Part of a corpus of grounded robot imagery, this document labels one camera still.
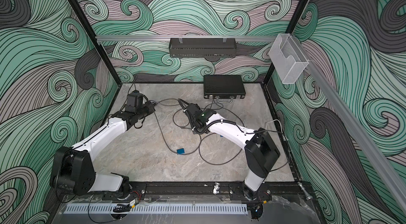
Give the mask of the teal small block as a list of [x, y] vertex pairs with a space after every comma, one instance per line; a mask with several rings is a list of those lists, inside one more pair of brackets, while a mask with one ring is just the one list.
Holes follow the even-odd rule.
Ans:
[[184, 155], [185, 154], [185, 149], [184, 148], [177, 149], [177, 154]]

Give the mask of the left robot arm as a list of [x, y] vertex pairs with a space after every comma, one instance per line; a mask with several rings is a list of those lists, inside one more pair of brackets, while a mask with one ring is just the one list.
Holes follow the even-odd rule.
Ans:
[[155, 112], [155, 102], [137, 90], [127, 95], [126, 105], [111, 115], [106, 124], [71, 147], [60, 147], [54, 155], [50, 186], [75, 196], [91, 192], [115, 193], [126, 199], [131, 193], [129, 178], [120, 174], [102, 174], [93, 161], [118, 136]]

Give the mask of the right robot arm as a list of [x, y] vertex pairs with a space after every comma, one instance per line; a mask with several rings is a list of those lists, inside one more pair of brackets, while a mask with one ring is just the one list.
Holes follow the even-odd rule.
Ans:
[[243, 193], [248, 200], [256, 199], [261, 184], [280, 157], [280, 151], [269, 132], [264, 128], [246, 128], [225, 119], [212, 109], [202, 110], [195, 103], [184, 102], [182, 99], [178, 101], [189, 119], [193, 133], [221, 135], [244, 151], [248, 174], [243, 183]]

